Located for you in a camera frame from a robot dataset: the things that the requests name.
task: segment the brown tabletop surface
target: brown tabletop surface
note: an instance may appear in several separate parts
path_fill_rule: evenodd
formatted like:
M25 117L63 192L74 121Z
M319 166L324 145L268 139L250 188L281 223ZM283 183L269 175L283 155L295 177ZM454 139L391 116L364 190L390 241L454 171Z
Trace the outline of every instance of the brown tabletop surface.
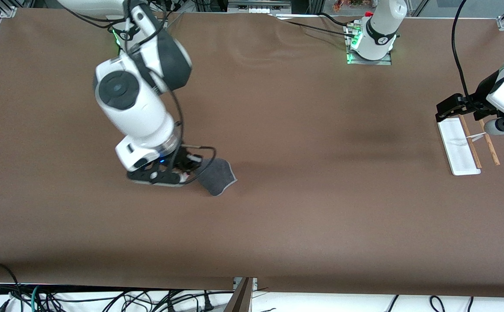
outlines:
M92 91L112 35L18 10L0 25L0 262L33 283L504 296L504 136L500 166L479 140L482 174L453 176L434 119L461 92L451 25L407 19L393 65L367 66L272 16L181 16L186 142L239 179L214 198L129 182ZM470 90L504 62L494 20L460 21L457 46Z

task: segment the wooden stick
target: wooden stick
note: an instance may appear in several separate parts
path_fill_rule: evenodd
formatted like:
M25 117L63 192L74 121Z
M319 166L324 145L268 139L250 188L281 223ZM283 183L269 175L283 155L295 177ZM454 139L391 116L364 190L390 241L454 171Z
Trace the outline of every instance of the wooden stick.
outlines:
M458 115L460 117L460 123L462 124L462 128L464 129L464 134L468 137L470 136L470 130L468 129L468 125L466 124L466 119L464 116ZM470 147L470 152L472 152L472 156L474 158L474 162L476 162L476 168L481 168L480 158L478 157L478 153L476 152L476 147L474 146L474 142L472 142L472 138L466 138L468 141L468 146Z
M484 121L478 120L478 122L480 123L481 130L485 131ZM485 142L488 143L489 152L491 153L491 158L493 158L494 164L496 166L499 166L501 163L498 161L497 152L494 150L494 146L493 146L493 142L491 141L491 137L489 136L489 134L486 133L484 135L484 138L485 138Z

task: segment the round black joint cap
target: round black joint cap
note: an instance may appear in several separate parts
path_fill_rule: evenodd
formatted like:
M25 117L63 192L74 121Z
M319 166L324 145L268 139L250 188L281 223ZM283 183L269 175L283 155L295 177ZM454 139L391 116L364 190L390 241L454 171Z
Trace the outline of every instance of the round black joint cap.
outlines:
M139 90L138 80L132 73L112 71L101 80L98 95L107 106L123 111L134 106Z

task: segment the white floor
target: white floor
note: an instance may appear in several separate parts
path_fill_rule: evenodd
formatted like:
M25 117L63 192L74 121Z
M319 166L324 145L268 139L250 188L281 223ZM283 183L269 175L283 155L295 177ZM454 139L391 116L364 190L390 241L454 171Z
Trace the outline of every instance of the white floor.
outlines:
M167 292L150 292L152 300L160 300ZM115 297L119 292L82 292L58 294L57 298L81 300L92 298ZM210 300L214 306L222 306L230 299L230 294L211 295ZM302 294L285 292L255 292L252 300L252 312L385 312L393 298L391 295L347 295L347 294ZM0 306L8 299L7 295L0 295ZM468 297L442 296L441 300L447 312L465 312L468 307ZM101 312L109 300L99 302L83 302L62 304L66 312ZM109 312L120 312L123 300L118 300ZM199 298L200 310L204 306L203 298ZM196 311L196 301L187 300L175 306L177 312ZM28 305L24 306L25 312L30 312ZM429 296L399 296L393 307L393 312L432 312ZM474 299L472 312L504 312L504 298L479 298ZM12 300L7 312L20 312L20 304ZM145 308L130 305L127 312L146 312Z

